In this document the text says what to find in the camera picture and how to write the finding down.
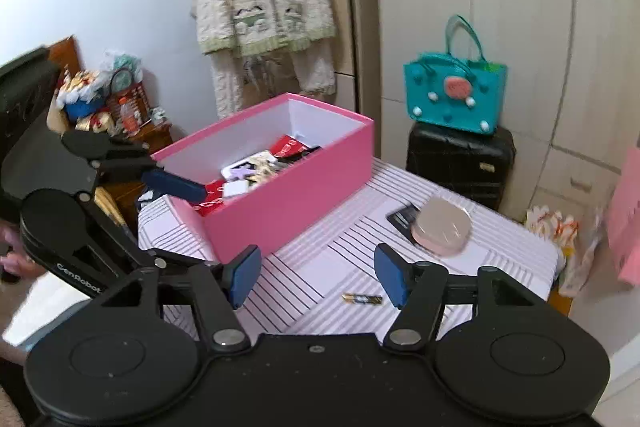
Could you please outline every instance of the red paper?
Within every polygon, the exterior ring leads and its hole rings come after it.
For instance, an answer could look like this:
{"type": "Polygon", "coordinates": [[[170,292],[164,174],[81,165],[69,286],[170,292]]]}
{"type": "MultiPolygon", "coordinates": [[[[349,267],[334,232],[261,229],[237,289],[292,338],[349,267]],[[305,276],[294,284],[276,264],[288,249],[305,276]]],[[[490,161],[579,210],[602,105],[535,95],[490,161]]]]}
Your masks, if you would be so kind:
{"type": "Polygon", "coordinates": [[[283,134],[282,137],[269,149],[269,152],[276,156],[276,158],[286,158],[287,156],[293,156],[299,152],[306,151],[306,149],[307,147],[303,143],[300,143],[288,134],[283,134]]]}
{"type": "Polygon", "coordinates": [[[221,208],[224,205],[222,200],[222,185],[225,184],[224,180],[216,180],[207,185],[207,199],[200,204],[194,204],[193,210],[196,210],[201,216],[206,216],[212,213],[217,208],[221,208]]]}

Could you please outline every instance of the pink bag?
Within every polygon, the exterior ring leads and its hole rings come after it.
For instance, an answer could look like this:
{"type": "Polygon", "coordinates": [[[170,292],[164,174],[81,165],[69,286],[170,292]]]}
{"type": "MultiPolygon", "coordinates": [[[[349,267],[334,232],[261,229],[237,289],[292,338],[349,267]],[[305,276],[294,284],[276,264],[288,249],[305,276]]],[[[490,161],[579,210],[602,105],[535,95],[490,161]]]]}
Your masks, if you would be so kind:
{"type": "Polygon", "coordinates": [[[640,284],[640,149],[626,155],[607,212],[609,248],[620,280],[640,284]]]}

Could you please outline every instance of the cabinet handle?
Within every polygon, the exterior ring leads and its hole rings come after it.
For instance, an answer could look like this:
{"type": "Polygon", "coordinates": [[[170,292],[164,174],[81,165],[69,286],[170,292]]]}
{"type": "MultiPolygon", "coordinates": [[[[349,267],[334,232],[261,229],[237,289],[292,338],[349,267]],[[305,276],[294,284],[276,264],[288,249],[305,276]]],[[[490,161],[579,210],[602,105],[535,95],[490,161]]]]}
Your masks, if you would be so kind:
{"type": "Polygon", "coordinates": [[[569,183],[571,183],[571,186],[573,188],[576,188],[577,190],[581,190],[586,194],[591,194],[591,189],[593,188],[593,184],[579,182],[574,180],[573,178],[569,178],[569,183]]]}

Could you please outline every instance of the pink case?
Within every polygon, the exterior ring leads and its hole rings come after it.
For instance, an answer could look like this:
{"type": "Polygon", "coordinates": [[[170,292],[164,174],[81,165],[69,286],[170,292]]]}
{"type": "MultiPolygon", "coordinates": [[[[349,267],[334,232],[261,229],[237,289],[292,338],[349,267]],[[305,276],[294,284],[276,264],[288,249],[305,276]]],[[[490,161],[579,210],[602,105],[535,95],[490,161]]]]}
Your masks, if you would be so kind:
{"type": "Polygon", "coordinates": [[[373,121],[287,93],[153,156],[167,172],[206,184],[220,177],[224,166],[268,148],[283,134],[322,149],[205,217],[174,198],[180,219],[194,231],[204,230],[222,263],[247,245],[258,245],[265,256],[273,253],[361,188],[371,177],[373,121]]]}
{"type": "Polygon", "coordinates": [[[620,181],[607,211],[609,249],[618,278],[640,284],[640,149],[626,155],[620,181]]]}

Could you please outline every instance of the bag handle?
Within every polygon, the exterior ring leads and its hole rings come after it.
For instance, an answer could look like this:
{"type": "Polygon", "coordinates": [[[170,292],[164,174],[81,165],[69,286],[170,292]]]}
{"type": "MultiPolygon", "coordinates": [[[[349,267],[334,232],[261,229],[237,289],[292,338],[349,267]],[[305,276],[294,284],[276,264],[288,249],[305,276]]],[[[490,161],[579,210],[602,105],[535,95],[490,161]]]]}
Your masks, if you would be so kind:
{"type": "Polygon", "coordinates": [[[484,54],[482,52],[482,44],[480,44],[480,39],[478,38],[478,35],[474,31],[471,24],[469,24],[469,22],[462,15],[457,15],[457,14],[449,17],[449,20],[447,21],[447,28],[445,29],[445,32],[444,32],[444,35],[445,35],[444,41],[445,41],[445,48],[446,48],[447,55],[451,54],[451,39],[453,38],[453,33],[455,29],[458,28],[458,26],[460,26],[465,32],[467,32],[469,36],[473,39],[473,41],[476,43],[476,46],[478,47],[478,52],[480,53],[480,59],[483,62],[486,62],[486,58],[484,58],[484,54]]]}
{"type": "Polygon", "coordinates": [[[441,53],[425,53],[425,54],[420,55],[420,59],[418,61],[421,63],[422,66],[425,66],[429,70],[433,71],[433,68],[431,68],[428,65],[428,62],[430,60],[437,60],[439,62],[447,62],[448,64],[451,64],[452,66],[459,67],[461,70],[463,70],[465,72],[467,80],[472,80],[472,79],[474,79],[476,77],[472,73],[472,71],[469,68],[469,66],[467,66],[459,58],[453,57],[452,55],[443,55],[441,53]]]}

